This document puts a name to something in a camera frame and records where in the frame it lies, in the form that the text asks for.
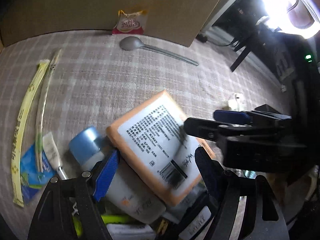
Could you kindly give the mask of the orange tissue pack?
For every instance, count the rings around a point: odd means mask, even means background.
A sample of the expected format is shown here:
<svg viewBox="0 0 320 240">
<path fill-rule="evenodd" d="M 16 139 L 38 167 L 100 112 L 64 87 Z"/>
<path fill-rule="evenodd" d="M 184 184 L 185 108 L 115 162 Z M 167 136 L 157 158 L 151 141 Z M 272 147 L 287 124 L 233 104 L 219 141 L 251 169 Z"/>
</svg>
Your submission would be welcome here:
<svg viewBox="0 0 320 240">
<path fill-rule="evenodd" d="M 203 139 L 186 135 L 186 115 L 166 90 L 124 114 L 106 129 L 112 144 L 141 180 L 169 206 L 178 205 L 201 180 L 195 151 Z"/>
</svg>

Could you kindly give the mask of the blue green sachet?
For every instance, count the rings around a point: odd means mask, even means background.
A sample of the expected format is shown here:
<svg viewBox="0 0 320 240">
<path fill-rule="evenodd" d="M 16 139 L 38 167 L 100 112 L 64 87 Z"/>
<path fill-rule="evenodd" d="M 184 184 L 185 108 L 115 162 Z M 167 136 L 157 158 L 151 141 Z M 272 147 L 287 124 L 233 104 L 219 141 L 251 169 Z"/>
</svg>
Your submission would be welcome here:
<svg viewBox="0 0 320 240">
<path fill-rule="evenodd" d="M 23 201 L 28 204 L 33 197 L 56 175 L 44 152 L 42 152 L 43 173 L 38 172 L 35 160 L 35 144 L 25 152 L 20 163 L 20 179 Z"/>
</svg>

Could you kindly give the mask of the lime green bottle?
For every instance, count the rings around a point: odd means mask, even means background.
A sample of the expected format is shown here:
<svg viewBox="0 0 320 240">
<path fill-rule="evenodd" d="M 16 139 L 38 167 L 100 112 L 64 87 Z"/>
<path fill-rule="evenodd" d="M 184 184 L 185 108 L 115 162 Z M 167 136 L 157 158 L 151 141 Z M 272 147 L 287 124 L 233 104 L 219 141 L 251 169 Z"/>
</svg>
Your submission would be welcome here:
<svg viewBox="0 0 320 240">
<path fill-rule="evenodd" d="M 101 218 L 104 224 L 127 224 L 135 220 L 129 215 L 101 215 Z M 73 223 L 77 237 L 80 238 L 84 233 L 81 221 L 78 217 L 74 216 Z"/>
</svg>

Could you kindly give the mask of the black table leg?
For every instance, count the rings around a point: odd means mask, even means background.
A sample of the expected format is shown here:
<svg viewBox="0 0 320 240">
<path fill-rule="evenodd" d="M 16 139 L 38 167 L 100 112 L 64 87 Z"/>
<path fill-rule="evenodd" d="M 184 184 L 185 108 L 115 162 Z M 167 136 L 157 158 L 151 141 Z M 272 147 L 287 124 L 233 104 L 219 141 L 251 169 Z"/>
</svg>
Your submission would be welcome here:
<svg viewBox="0 0 320 240">
<path fill-rule="evenodd" d="M 234 61 L 234 63 L 230 66 L 231 72 L 234 72 L 236 68 L 239 66 L 240 63 L 245 59 L 245 57 L 251 52 L 251 46 L 237 46 L 234 51 L 239 51 L 241 48 L 243 48 L 243 51 L 241 54 L 237 57 L 237 59 Z"/>
</svg>

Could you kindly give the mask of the small white cream tube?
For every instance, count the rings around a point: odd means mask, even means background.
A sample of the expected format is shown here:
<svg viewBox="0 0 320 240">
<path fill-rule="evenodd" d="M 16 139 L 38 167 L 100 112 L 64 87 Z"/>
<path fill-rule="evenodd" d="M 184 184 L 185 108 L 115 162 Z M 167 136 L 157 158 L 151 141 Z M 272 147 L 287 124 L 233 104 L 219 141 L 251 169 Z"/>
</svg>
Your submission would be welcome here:
<svg viewBox="0 0 320 240">
<path fill-rule="evenodd" d="M 54 141 L 52 132 L 47 133 L 42 138 L 42 147 L 46 155 L 46 158 L 49 161 L 53 170 L 57 172 L 57 175 L 60 177 L 61 180 L 67 180 L 68 177 L 63 169 L 63 162 L 61 160 L 59 151 Z"/>
</svg>

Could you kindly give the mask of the clear wrapped chopsticks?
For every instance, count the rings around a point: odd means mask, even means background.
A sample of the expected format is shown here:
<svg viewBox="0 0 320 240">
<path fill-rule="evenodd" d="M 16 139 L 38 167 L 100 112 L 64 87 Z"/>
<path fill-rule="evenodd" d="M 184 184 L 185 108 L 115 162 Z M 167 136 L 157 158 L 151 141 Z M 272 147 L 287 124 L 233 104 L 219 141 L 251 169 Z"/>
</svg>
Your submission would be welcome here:
<svg viewBox="0 0 320 240">
<path fill-rule="evenodd" d="M 54 70 L 59 62 L 59 59 L 62 54 L 62 49 L 59 49 L 55 52 L 52 60 L 50 61 L 46 73 L 43 78 L 42 88 L 37 108 L 36 115 L 36 133 L 35 133 L 35 160 L 36 160 L 36 168 L 38 172 L 43 173 L 42 166 L 42 150 L 43 150 L 43 142 L 42 142 L 42 132 L 43 132 L 43 118 L 44 111 L 46 107 L 47 95 L 49 91 L 49 86 L 54 74 Z"/>
</svg>

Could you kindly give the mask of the white bottle blue cap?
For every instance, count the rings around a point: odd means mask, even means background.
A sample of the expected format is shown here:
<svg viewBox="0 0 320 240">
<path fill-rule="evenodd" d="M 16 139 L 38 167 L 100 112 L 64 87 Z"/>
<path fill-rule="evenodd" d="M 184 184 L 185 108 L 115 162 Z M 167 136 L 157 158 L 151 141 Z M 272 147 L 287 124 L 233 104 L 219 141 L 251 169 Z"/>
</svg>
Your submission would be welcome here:
<svg viewBox="0 0 320 240">
<path fill-rule="evenodd" d="M 93 189 L 96 201 L 106 199 L 125 214 L 151 224 L 166 210 L 135 171 L 121 158 L 93 126 L 76 135 L 69 149 L 83 171 L 93 171 L 95 165 L 106 160 L 107 164 Z"/>
</svg>

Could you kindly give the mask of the grey metal spoon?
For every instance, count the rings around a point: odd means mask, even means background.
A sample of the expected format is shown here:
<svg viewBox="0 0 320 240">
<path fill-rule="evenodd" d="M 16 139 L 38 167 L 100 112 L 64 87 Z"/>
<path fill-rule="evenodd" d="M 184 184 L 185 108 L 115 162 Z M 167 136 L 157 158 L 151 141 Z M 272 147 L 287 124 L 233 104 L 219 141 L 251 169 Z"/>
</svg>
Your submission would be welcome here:
<svg viewBox="0 0 320 240">
<path fill-rule="evenodd" d="M 144 42 L 141 41 L 141 39 L 135 37 L 135 36 L 128 36 L 124 39 L 122 39 L 119 43 L 120 48 L 122 50 L 125 51 L 133 51 L 133 50 L 137 50 L 137 49 L 145 49 L 145 50 L 150 50 L 150 51 L 154 51 L 156 53 L 160 53 L 175 59 L 178 59 L 180 61 L 186 62 L 188 64 L 192 64 L 193 66 L 198 66 L 199 63 L 189 59 L 187 57 L 184 57 L 182 55 L 178 55 L 176 53 L 170 52 L 168 50 L 165 49 L 161 49 L 155 46 L 151 46 L 151 45 L 147 45 Z"/>
</svg>

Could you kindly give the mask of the brown cardboard box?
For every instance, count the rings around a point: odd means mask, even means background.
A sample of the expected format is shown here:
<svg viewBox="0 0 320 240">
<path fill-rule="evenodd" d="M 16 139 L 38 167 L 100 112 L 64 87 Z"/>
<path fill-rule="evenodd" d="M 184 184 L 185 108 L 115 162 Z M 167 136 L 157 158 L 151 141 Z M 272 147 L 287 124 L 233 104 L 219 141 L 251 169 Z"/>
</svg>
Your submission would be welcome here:
<svg viewBox="0 0 320 240">
<path fill-rule="evenodd" d="M 1 19 L 9 46 L 37 35 L 66 30 L 110 30 L 118 11 L 146 10 L 144 33 L 190 46 L 219 0 L 13 0 Z"/>
</svg>

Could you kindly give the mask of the plaid tablecloth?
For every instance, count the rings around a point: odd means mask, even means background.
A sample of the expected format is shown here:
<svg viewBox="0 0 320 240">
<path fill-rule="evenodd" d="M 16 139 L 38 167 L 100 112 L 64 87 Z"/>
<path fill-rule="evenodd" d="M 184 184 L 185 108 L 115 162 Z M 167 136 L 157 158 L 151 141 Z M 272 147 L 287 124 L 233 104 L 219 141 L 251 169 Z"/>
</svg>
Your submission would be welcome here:
<svg viewBox="0 0 320 240">
<path fill-rule="evenodd" d="M 101 31 L 68 31 L 29 38 L 1 52 L 1 215 L 18 239 L 26 239 L 38 198 L 24 208 L 12 199 L 11 147 L 21 102 L 41 59 L 62 50 L 50 84 L 44 130 L 52 132 L 70 177 L 78 167 L 69 141 L 84 128 L 105 133 L 127 111 L 166 90 L 188 116 L 211 119 L 234 93 L 248 110 L 267 104 L 289 113 L 289 104 L 274 79 L 247 61 L 236 71 L 237 55 L 229 47 L 194 41 L 190 47 L 142 37 L 143 42 L 189 57 L 198 66 L 146 50 L 123 51 L 121 36 Z"/>
</svg>

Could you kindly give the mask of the red yellow creamer sachet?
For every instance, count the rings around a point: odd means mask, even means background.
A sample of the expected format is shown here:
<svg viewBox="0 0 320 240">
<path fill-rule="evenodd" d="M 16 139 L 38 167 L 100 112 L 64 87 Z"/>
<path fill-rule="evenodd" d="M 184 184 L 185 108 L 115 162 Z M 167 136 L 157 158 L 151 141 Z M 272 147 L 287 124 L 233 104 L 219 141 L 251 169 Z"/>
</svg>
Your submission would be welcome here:
<svg viewBox="0 0 320 240">
<path fill-rule="evenodd" d="M 143 35 L 148 19 L 148 11 L 141 10 L 138 12 L 125 13 L 123 10 L 118 11 L 118 22 L 112 29 L 111 34 L 137 34 Z"/>
</svg>

